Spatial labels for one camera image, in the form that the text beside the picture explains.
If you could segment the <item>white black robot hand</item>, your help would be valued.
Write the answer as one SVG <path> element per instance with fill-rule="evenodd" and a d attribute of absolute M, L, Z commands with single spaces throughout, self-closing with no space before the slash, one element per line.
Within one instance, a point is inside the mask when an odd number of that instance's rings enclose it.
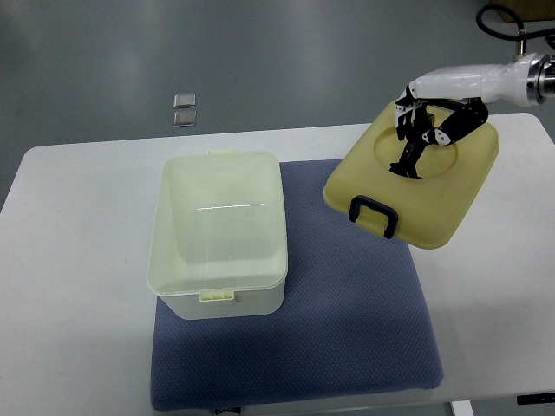
<path fill-rule="evenodd" d="M 466 65 L 436 69 L 411 81 L 395 102 L 397 139 L 405 141 L 389 170 L 416 179 L 416 164 L 428 146 L 451 146 L 484 125 L 487 106 L 508 101 L 540 105 L 537 82 L 548 55 L 522 55 L 507 65 Z"/>

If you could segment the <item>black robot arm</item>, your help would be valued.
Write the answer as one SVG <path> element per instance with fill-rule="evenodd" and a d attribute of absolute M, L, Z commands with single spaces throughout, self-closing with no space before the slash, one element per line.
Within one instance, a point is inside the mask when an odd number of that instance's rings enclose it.
<path fill-rule="evenodd" d="M 555 95 L 555 72 L 554 61 L 548 61 L 543 64 L 539 71 L 537 82 L 538 103 L 543 103 L 551 99 Z"/>

